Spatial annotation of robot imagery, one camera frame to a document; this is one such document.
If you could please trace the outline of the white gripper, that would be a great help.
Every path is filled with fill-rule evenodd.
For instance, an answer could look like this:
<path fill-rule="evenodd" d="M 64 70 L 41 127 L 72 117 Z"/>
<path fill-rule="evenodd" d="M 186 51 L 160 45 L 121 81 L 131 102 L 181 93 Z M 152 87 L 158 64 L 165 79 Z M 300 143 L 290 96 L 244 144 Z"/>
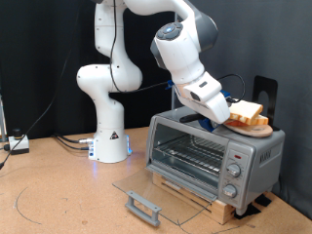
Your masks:
<path fill-rule="evenodd" d="M 218 124 L 230 117 L 221 85 L 208 72 L 187 83 L 175 81 L 175 93 L 183 105 Z"/>

